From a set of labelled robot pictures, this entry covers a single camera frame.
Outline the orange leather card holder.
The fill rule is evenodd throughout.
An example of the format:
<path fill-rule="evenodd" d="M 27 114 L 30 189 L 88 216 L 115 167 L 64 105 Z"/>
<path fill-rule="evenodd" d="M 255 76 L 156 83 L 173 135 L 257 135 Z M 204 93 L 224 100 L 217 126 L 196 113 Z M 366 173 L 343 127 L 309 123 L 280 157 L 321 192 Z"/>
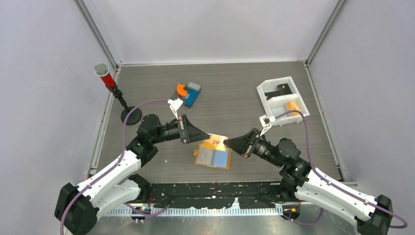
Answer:
<path fill-rule="evenodd" d="M 193 151 L 196 165 L 229 170 L 231 166 L 232 150 L 226 148 L 225 151 L 205 147 L 202 144 Z"/>

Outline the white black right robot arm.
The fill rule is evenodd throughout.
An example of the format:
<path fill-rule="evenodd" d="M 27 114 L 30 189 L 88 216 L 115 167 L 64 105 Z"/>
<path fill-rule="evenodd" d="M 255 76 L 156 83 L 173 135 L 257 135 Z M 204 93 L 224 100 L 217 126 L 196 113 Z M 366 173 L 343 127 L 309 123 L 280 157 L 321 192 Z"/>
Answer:
<path fill-rule="evenodd" d="M 281 167 L 278 190 L 286 201 L 296 198 L 310 202 L 349 222 L 361 235 L 385 235 L 391 228 L 392 215 L 387 213 L 392 209 L 391 199 L 361 193 L 312 167 L 290 139 L 282 138 L 273 145 L 254 128 L 243 136 L 225 140 L 224 145 L 244 158 L 254 154 Z"/>

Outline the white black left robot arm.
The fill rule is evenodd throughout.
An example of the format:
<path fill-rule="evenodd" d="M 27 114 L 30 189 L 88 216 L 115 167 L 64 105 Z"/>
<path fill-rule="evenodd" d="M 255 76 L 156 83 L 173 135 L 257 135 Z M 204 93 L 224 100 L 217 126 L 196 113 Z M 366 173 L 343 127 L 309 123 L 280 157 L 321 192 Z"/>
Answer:
<path fill-rule="evenodd" d="M 83 182 L 67 183 L 59 193 L 54 216 L 60 221 L 60 234 L 86 235 L 109 211 L 129 201 L 146 202 L 150 183 L 136 174 L 157 154 L 157 143 L 180 140 L 183 144 L 209 139 L 186 115 L 161 124 L 155 114 L 143 117 L 136 137 L 123 145 L 121 154 L 101 171 Z"/>

